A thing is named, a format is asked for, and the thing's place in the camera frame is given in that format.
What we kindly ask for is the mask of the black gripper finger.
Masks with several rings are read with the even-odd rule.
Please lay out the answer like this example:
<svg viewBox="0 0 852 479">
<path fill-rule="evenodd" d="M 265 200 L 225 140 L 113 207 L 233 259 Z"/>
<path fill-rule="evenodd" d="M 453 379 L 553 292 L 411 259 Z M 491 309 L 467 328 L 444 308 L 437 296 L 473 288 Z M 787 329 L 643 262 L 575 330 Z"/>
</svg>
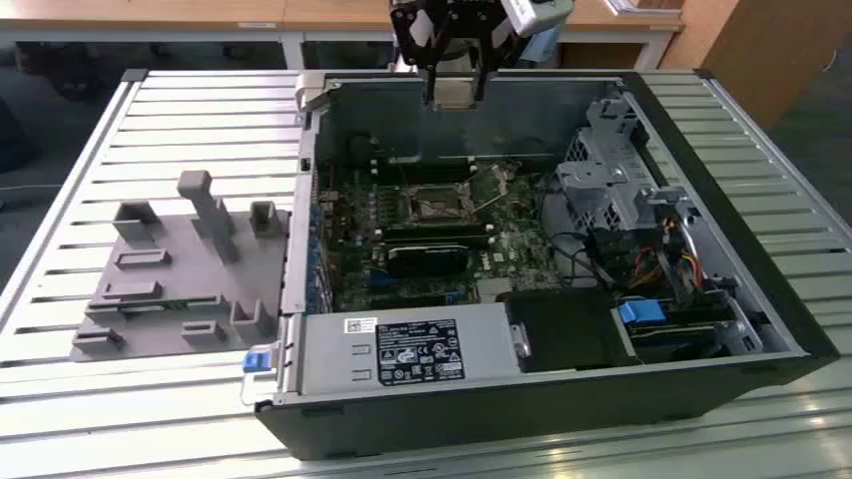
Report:
<svg viewBox="0 0 852 479">
<path fill-rule="evenodd" d="M 424 104 L 429 105 L 443 53 L 443 2 L 391 1 L 389 17 L 404 63 L 417 68 L 425 80 Z"/>
<path fill-rule="evenodd" d="M 473 71 L 472 97 L 484 98 L 492 74 L 515 61 L 517 36 L 500 1 L 477 1 L 473 6 Z"/>
</svg>

